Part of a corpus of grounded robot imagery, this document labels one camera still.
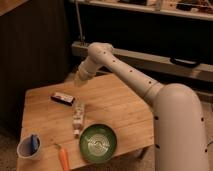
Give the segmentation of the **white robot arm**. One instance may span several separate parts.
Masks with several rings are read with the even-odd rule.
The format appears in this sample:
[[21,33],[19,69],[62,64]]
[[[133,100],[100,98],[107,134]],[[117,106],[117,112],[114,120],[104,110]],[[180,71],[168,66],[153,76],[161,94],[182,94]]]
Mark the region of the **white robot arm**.
[[153,109],[155,171],[210,171],[203,108],[197,94],[180,83],[164,85],[119,60],[109,43],[93,42],[75,83],[108,68]]

